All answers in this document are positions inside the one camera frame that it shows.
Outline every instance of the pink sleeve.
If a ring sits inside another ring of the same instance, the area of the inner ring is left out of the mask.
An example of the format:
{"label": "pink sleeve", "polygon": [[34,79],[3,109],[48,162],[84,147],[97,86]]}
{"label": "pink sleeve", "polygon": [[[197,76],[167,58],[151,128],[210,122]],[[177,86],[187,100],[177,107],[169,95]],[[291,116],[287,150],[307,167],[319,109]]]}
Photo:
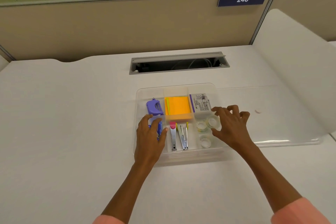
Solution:
{"label": "pink sleeve", "polygon": [[124,224],[124,222],[107,215],[99,215],[92,224]]}
{"label": "pink sleeve", "polygon": [[326,217],[319,212],[306,198],[302,197],[283,209],[277,211],[272,224],[330,224]]}

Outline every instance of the person's hand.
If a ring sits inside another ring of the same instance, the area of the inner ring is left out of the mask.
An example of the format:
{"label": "person's hand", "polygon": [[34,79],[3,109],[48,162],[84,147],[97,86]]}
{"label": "person's hand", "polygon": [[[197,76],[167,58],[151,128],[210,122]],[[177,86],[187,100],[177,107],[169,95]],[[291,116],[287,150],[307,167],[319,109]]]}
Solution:
{"label": "person's hand", "polygon": [[222,125],[220,131],[215,128],[211,129],[215,137],[225,142],[239,154],[255,146],[246,128],[246,122],[250,117],[249,112],[239,112],[237,105],[230,105],[227,108],[214,107],[211,110],[219,116]]}
{"label": "person's hand", "polygon": [[159,140],[157,140],[157,129],[161,118],[152,122],[151,128],[148,127],[148,120],[153,115],[145,115],[139,122],[136,130],[136,148],[134,153],[135,163],[152,169],[158,161],[163,148],[165,147],[168,129],[162,130]]}

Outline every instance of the person's right hand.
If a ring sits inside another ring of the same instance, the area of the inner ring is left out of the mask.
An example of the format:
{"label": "person's right hand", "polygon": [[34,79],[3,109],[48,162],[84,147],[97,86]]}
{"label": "person's right hand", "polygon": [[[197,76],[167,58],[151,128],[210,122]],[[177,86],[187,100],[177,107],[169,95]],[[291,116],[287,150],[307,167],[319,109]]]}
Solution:
{"label": "person's right hand", "polygon": [[227,108],[214,107],[211,110],[219,116],[222,125],[220,131],[215,128],[211,129],[215,137],[225,142],[239,154],[255,146],[246,128],[246,122],[250,116],[249,112],[239,112],[237,105],[230,105]]}

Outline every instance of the white desk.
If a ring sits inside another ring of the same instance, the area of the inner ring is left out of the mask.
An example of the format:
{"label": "white desk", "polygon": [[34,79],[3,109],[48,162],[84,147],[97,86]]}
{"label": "white desk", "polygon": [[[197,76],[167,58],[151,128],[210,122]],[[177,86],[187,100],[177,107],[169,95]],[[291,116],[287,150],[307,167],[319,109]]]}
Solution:
{"label": "white desk", "polygon": [[[210,51],[227,55],[231,68],[128,74],[132,57]],[[251,46],[11,62],[0,74],[0,222],[91,223],[133,163],[137,89],[206,82],[215,84],[223,106],[225,88],[281,85]],[[302,133],[321,129],[303,115],[301,125],[312,128]],[[254,137],[265,129],[257,125]],[[335,151],[329,135],[320,145],[263,148],[331,222]],[[224,162],[155,168],[131,223],[269,223],[271,215],[253,173],[231,151]]]}

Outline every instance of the forearm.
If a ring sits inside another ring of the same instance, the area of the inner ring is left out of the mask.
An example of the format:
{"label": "forearm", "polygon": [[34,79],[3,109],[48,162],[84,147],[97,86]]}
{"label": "forearm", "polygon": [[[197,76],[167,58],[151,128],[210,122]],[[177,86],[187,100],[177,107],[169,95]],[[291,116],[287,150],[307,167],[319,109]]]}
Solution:
{"label": "forearm", "polygon": [[302,197],[273,167],[257,146],[253,145],[240,154],[252,169],[273,212]]}
{"label": "forearm", "polygon": [[113,216],[127,224],[140,189],[150,171],[151,168],[147,166],[134,164],[102,214]]}

